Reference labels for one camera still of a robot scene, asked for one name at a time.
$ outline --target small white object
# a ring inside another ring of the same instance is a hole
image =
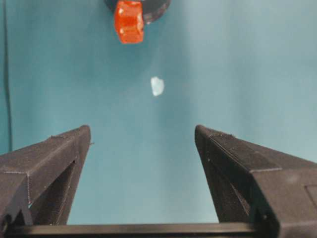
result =
[[[152,77],[151,87],[152,87],[153,96],[157,97],[161,95],[164,91],[164,80],[159,79],[158,77]]]

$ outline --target blue-green wall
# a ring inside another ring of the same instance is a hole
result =
[[[317,1],[173,0],[133,46],[102,0],[7,4],[13,147],[92,129],[70,223],[216,221],[199,123],[317,162]]]
[[[0,0],[0,155],[9,150],[8,117],[4,82],[3,0]]]

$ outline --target orange knob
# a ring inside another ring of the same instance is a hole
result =
[[[122,43],[136,44],[143,41],[142,14],[140,1],[118,1],[114,12],[114,27]]]

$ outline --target white fragment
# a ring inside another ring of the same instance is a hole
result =
[[[164,91],[164,80],[159,79],[158,77],[152,77],[151,87],[152,87],[153,96],[157,97],[161,95]]]

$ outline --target black wire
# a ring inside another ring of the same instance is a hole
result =
[[[6,0],[2,0],[3,8],[3,36],[4,36],[4,64],[3,64],[3,84],[5,91],[5,103],[8,120],[8,148],[12,151],[12,115],[11,115],[11,101],[9,90],[9,54],[8,54],[8,30],[6,17]]]

